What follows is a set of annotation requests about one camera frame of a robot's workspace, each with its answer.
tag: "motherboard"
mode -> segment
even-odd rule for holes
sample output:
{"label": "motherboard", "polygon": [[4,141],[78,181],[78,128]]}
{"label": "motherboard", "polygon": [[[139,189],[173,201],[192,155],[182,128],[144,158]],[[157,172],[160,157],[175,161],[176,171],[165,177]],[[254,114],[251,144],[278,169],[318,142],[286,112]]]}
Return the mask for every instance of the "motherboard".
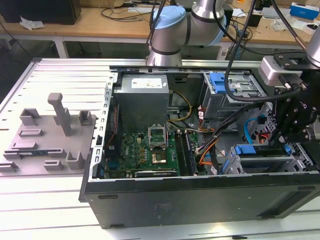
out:
{"label": "motherboard", "polygon": [[[197,134],[166,132],[164,136],[165,139],[161,132],[152,135],[149,132],[123,133],[120,156],[118,159],[107,159],[104,177],[114,179],[183,176],[186,165],[195,173],[195,150],[199,146]],[[186,139],[182,141],[185,145],[178,140],[180,137]],[[165,142],[162,147],[153,145],[162,141]]]}

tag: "screw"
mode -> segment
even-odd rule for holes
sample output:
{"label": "screw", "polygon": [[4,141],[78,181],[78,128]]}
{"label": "screw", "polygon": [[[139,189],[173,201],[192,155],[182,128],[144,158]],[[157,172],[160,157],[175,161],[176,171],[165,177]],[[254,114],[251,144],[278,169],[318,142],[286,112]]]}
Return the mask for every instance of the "screw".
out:
{"label": "screw", "polygon": [[286,83],[284,84],[284,86],[286,87],[286,89],[291,90],[291,86],[290,86],[289,83],[286,82]]}

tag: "cpu socket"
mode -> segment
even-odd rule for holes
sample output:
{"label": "cpu socket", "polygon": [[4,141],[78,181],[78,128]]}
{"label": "cpu socket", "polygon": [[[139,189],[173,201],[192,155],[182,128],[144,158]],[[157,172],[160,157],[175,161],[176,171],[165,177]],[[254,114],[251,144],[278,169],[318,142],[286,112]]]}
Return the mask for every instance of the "cpu socket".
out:
{"label": "cpu socket", "polygon": [[166,164],[167,163],[167,151],[166,150],[152,150],[151,151],[152,164]]}

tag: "sticker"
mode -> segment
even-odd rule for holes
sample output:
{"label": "sticker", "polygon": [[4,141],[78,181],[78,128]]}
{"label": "sticker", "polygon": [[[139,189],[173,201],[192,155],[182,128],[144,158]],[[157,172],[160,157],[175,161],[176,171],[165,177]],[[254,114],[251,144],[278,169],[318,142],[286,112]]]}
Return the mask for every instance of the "sticker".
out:
{"label": "sticker", "polygon": [[240,89],[241,88],[239,83],[230,83],[230,87],[232,87],[233,89]]}
{"label": "sticker", "polygon": [[199,111],[199,119],[204,119],[204,112],[203,111]]}
{"label": "sticker", "polygon": [[224,157],[226,156],[225,150],[219,151],[219,154],[216,155],[217,157]]}
{"label": "sticker", "polygon": [[211,172],[213,173],[213,175],[218,174],[218,170],[214,166],[211,166]]}
{"label": "sticker", "polygon": [[32,152],[19,152],[20,155],[33,155]]}
{"label": "sticker", "polygon": [[162,89],[161,78],[134,78],[131,80],[133,89]]}

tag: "blue box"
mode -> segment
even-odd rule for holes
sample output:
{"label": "blue box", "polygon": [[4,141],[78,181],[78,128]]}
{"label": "blue box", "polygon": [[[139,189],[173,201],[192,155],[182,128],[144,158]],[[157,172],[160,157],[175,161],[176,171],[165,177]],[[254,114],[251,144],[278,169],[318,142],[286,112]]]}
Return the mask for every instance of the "blue box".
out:
{"label": "blue box", "polygon": [[290,15],[304,19],[314,20],[319,14],[319,7],[293,2],[290,6]]}

